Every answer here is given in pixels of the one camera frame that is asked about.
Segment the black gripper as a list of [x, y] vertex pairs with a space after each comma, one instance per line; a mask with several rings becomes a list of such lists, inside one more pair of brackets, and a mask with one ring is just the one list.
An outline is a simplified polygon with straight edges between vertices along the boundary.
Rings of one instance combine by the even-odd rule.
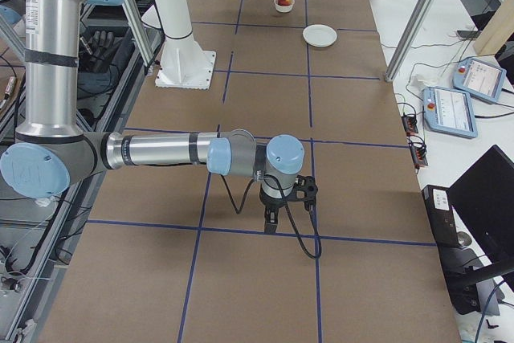
[[278, 198], [274, 198], [268, 195], [263, 188], [259, 191], [259, 199], [264, 205], [264, 233], [275, 234], [278, 226], [278, 212], [279, 209], [285, 206], [284, 201], [292, 200], [295, 197], [293, 191], [285, 195], [282, 198], [280, 195]]

